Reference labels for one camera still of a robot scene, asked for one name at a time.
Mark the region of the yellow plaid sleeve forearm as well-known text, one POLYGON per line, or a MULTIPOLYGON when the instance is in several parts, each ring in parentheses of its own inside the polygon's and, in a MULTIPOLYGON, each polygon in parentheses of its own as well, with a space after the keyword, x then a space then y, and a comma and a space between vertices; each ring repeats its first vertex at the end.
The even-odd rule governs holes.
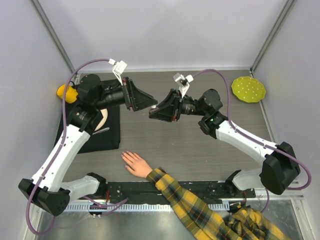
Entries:
POLYGON ((211 210, 195 194, 182 188, 163 169, 156 168, 146 177, 158 190, 174 189, 173 199, 166 197, 184 227, 197 240, 288 240, 274 223, 251 207, 242 207, 226 219, 211 210))

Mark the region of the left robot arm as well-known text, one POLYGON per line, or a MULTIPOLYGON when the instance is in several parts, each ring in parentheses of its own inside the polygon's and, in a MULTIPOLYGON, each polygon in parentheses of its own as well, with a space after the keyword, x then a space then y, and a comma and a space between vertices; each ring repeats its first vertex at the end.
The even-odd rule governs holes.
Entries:
POLYGON ((93 172, 83 178, 63 182, 79 150, 102 127, 102 110, 124 104, 128 110, 136 112, 158 103, 152 95, 138 89, 128 77, 109 87, 98 75, 88 74, 80 79, 76 92, 75 106, 68 116, 62 118, 63 130, 59 141, 32 178, 23 178, 18 185, 29 203, 55 217, 72 201, 86 196, 100 200, 106 195, 106 179, 93 172))

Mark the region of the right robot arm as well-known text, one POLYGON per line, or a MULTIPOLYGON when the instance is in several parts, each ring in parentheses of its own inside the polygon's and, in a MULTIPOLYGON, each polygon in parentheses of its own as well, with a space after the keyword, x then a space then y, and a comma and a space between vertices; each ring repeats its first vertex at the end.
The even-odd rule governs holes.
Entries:
POLYGON ((171 89, 161 103, 149 110, 149 118, 173 122, 181 115, 201 116, 198 125, 205 135, 234 146, 261 166, 237 171, 225 186, 230 197, 236 198, 250 188, 266 188, 281 195, 301 172, 292 159, 295 157, 293 147, 286 142, 267 141, 242 129, 220 113, 222 106, 220 95, 214 89, 205 91, 199 99, 181 96, 178 90, 171 89))

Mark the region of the purple nail polish bottle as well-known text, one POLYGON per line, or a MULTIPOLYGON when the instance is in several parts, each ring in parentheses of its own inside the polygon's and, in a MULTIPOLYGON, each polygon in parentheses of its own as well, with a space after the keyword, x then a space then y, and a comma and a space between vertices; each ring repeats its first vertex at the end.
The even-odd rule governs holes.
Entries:
POLYGON ((153 112, 155 112, 155 111, 157 111, 159 108, 156 106, 156 107, 151 107, 150 109, 149 109, 149 113, 153 113, 153 112))

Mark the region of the mannequin hand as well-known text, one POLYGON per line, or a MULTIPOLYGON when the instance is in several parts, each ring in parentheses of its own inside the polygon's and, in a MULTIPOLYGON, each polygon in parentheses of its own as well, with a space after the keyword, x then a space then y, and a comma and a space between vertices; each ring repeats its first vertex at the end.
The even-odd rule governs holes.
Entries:
POLYGON ((121 154, 125 168, 134 176, 146 179, 153 169, 135 152, 126 151, 121 154))

